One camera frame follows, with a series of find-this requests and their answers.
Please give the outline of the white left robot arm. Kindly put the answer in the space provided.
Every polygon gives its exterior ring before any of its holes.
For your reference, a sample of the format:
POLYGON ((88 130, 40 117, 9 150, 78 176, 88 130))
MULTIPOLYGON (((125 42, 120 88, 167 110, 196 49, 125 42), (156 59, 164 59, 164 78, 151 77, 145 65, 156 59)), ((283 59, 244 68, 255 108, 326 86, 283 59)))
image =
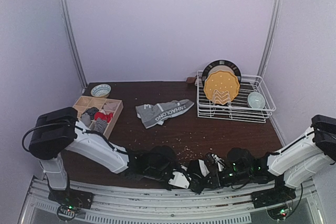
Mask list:
POLYGON ((54 191, 69 189, 70 179, 61 156, 64 150, 80 154, 114 174, 156 180, 167 189, 178 187, 196 191, 197 188, 197 182, 178 163, 170 147, 134 151, 115 145, 103 133, 86 127, 73 107, 39 116, 35 127, 28 130, 22 140, 27 137, 30 137, 29 144, 22 147, 39 160, 48 185, 54 191))

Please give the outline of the wooden compartment organizer box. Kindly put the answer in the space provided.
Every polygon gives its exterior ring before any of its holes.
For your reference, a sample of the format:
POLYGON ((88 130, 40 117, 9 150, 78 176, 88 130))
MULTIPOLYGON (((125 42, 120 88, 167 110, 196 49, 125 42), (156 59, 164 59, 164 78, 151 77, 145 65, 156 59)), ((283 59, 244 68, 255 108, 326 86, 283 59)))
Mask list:
MULTIPOLYGON (((114 99, 107 99, 107 98, 95 98, 95 97, 89 97, 89 96, 81 96, 76 103, 73 105, 73 107, 77 110, 77 118, 80 120, 81 115, 84 113, 84 111, 91 107, 96 107, 99 109, 99 112, 102 112, 104 114, 113 113, 112 120, 108 123, 108 126, 103 133, 106 138, 109 138, 111 135, 111 132, 123 110, 123 102, 121 100, 114 100, 114 99), (118 108, 115 111, 105 111, 103 110, 103 105, 107 102, 117 102, 118 108)), ((91 125, 88 127, 90 130, 93 130, 95 120, 91 120, 91 125)))

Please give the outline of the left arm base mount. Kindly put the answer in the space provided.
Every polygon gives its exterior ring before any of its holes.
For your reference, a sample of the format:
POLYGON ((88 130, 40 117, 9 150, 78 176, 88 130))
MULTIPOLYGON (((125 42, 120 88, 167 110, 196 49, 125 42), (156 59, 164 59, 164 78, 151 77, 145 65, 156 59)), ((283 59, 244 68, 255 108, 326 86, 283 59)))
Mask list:
POLYGON ((67 179, 66 188, 53 189, 48 182, 48 199, 58 203, 56 216, 60 221, 69 223, 78 215, 85 214, 83 209, 91 209, 94 195, 88 191, 76 190, 70 187, 70 179, 67 179))

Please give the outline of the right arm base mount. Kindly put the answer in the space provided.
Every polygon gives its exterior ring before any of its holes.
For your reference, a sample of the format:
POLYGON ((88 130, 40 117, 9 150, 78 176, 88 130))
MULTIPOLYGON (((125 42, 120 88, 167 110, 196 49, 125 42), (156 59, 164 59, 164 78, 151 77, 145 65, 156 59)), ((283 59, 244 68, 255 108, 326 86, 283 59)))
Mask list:
POLYGON ((296 190, 285 186, 284 175, 275 179, 273 188, 255 191, 251 194, 254 208, 270 207, 268 216, 275 221, 284 221, 290 216, 288 201, 293 204, 296 190))

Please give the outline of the black underwear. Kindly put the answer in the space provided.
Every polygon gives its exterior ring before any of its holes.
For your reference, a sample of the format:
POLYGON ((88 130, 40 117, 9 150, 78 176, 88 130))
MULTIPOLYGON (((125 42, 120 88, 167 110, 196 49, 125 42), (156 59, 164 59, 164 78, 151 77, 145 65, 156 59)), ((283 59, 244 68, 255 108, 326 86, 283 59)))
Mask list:
POLYGON ((191 180, 189 189, 196 194, 200 194, 204 189, 218 189, 220 186, 214 166, 208 167, 202 159, 190 161, 187 173, 191 180))

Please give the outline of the grey underwear white waistband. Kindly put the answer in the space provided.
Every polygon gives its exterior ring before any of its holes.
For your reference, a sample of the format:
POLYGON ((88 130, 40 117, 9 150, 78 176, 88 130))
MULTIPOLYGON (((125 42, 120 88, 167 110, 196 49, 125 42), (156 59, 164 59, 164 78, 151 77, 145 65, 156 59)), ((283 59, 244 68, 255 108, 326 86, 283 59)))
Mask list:
POLYGON ((86 127, 89 127, 91 125, 91 117, 87 113, 82 114, 80 120, 86 127))

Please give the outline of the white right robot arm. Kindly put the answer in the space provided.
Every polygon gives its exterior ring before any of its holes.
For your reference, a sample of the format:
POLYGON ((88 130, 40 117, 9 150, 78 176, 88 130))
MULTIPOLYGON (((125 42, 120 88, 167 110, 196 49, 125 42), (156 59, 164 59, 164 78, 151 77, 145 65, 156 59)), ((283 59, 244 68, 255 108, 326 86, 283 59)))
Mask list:
POLYGON ((207 175, 209 187, 239 190, 249 183, 266 184, 279 179, 280 184, 295 189, 324 165, 335 164, 335 119, 315 115, 311 126, 296 140, 261 158, 244 148, 232 148, 225 159, 215 154, 215 170, 207 175))

